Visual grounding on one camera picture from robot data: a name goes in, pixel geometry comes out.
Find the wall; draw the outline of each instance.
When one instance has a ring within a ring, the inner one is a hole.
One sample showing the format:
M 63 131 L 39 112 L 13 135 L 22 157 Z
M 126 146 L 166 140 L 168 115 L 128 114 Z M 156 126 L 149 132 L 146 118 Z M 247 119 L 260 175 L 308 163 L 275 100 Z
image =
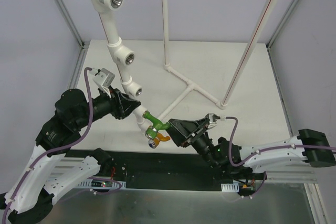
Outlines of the wall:
M 271 49 L 293 131 L 325 132 L 336 146 L 336 1 L 302 0 Z M 336 167 L 316 169 L 336 223 Z
M 54 0 L 0 0 L 0 193 L 27 164 L 79 46 Z
M 90 0 L 63 0 L 85 41 L 105 39 Z M 170 40 L 247 42 L 266 0 L 168 0 Z M 279 0 L 259 42 L 268 42 L 291 0 Z M 162 40 L 161 0 L 125 0 L 116 12 L 123 39 Z

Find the white board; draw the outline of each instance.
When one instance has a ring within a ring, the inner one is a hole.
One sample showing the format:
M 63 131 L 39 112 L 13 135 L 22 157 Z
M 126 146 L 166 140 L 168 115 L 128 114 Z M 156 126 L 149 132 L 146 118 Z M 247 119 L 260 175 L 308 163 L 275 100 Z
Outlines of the white board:
M 130 40 L 124 43 L 135 51 L 135 60 L 129 70 L 134 80 L 143 86 L 139 100 L 153 115 L 158 116 L 184 91 L 186 85 L 163 69 L 163 42 Z M 244 43 L 171 41 L 171 64 L 205 90 L 222 98 L 245 46 Z M 83 69 L 85 67 L 107 68 L 119 75 L 104 40 L 91 41 Z M 85 90 L 83 69 L 77 86 L 81 90 Z M 90 85 L 92 97 L 96 97 L 98 90 L 92 77 Z M 119 77 L 112 86 L 122 90 Z M 234 142 L 240 145 L 270 143 L 289 137 L 264 44 L 257 45 L 225 110 L 193 91 L 164 121 L 170 118 L 196 120 L 207 113 L 238 117 L 240 123 Z M 232 127 L 233 122 L 219 122 L 216 128 L 209 131 L 210 137 L 215 143 L 220 136 L 229 138 Z M 161 143 L 154 150 L 149 148 L 147 142 L 133 115 L 122 121 L 108 115 L 95 122 L 88 136 L 74 149 L 93 150 L 100 147 L 110 151 L 195 153 L 192 147 L 179 148 L 172 141 Z

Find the metal frame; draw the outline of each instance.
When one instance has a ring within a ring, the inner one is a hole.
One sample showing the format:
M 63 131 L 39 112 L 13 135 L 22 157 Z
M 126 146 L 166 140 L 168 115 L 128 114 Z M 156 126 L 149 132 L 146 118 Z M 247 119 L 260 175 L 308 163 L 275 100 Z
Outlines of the metal frame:
M 270 62 L 272 64 L 272 60 L 271 60 L 271 55 L 270 55 L 270 49 L 272 47 L 272 45 L 274 44 L 274 42 L 276 41 L 278 35 L 280 34 L 281 30 L 283 29 L 283 27 L 285 26 L 285 24 L 287 23 L 287 21 L 289 20 L 291 14 L 293 13 L 293 11 L 295 10 L 295 7 L 297 6 L 297 4 L 299 3 L 300 0 L 292 0 L 291 4 L 289 5 L 289 7 L 287 8 L 284 16 L 282 17 L 276 31 L 274 32 L 274 34 L 272 35 L 270 42 L 267 45 L 267 49 L 269 52 L 269 56 L 270 56 Z M 85 57 L 86 57 L 86 53 L 89 47 L 89 42 L 83 42 L 81 39 L 80 34 L 78 33 L 78 30 L 76 29 L 76 26 L 69 14 L 69 12 L 66 9 L 66 6 L 64 4 L 64 2 L 62 0 L 55 0 L 55 4 L 57 5 L 60 13 L 62 14 L 66 24 L 68 25 L 71 33 L 73 34 L 75 40 L 77 41 L 78 45 L 80 46 L 80 53 L 78 56 L 78 60 L 76 62 L 76 66 L 73 72 L 73 75 L 71 77 L 71 80 L 69 82 L 69 86 L 68 88 L 74 88 L 77 85 L 78 79 L 79 79 L 79 75 L 81 72 L 81 68 L 83 66 Z M 278 78 L 274 69 L 274 66 L 272 64 L 272 69 L 274 71 L 274 75 L 275 75 L 275 79 L 277 82 L 277 87 L 279 90 L 279 95 L 281 97 L 281 101 L 282 101 L 282 105 L 284 108 L 284 113 L 286 116 L 286 120 L 287 120 L 287 124 L 288 124 L 288 128 L 290 131 L 290 134 L 292 135 L 292 130 L 291 130 L 291 126 L 290 126 L 290 122 L 288 120 L 288 114 L 286 111 L 286 107 L 284 105 L 284 100 L 282 99 L 282 94 L 281 94 L 281 87 L 279 85 L 278 82 Z M 81 160 L 78 158 L 73 158 L 73 161 L 77 161 L 77 160 Z M 69 162 L 69 158 L 63 160 L 60 163 L 60 167 L 56 167 L 56 169 L 54 170 L 54 173 L 62 173 L 61 170 L 65 169 L 65 163 Z M 311 210 L 313 212 L 313 216 L 315 219 L 315 222 L 320 224 L 320 223 L 328 223 L 328 218 L 325 215 L 325 207 L 323 204 L 323 201 L 321 199 L 320 196 L 320 192 L 319 192 L 319 188 L 318 185 L 316 184 L 316 179 L 314 177 L 313 172 L 310 169 L 307 169 L 308 167 L 288 167 L 287 171 L 275 171 L 274 175 L 272 174 L 272 172 L 270 172 L 268 174 L 268 179 L 269 182 L 278 182 L 278 183 L 285 183 L 285 182 L 294 182 L 294 183 L 304 183 L 305 188 L 306 188 L 306 192 L 307 192 L 307 197 L 308 197 L 308 201 L 309 204 L 311 206 Z M 295 174 L 297 174 L 297 172 L 301 172 L 302 173 L 302 169 L 304 169 L 304 173 L 301 174 L 301 179 L 298 179 L 297 177 L 295 177 Z

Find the gray floor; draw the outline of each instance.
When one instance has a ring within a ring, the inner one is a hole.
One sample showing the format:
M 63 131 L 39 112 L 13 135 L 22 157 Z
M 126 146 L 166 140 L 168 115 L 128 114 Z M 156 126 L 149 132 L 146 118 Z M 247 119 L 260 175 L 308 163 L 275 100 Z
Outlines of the gray floor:
M 77 192 L 72 190 L 68 195 Z M 314 223 L 302 184 L 266 184 L 252 200 L 200 191 L 122 190 L 83 193 L 54 206 L 41 223 Z

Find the green object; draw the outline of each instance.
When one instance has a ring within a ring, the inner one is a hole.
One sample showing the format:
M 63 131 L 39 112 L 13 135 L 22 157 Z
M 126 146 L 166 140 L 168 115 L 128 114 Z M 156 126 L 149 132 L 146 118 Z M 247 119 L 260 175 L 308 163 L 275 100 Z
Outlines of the green object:
M 152 140 L 156 138 L 160 130 L 166 130 L 171 126 L 170 123 L 163 123 L 156 117 L 152 116 L 149 111 L 146 111 L 143 114 L 143 118 L 148 119 L 153 123 L 153 125 L 149 127 L 145 132 L 146 137 Z

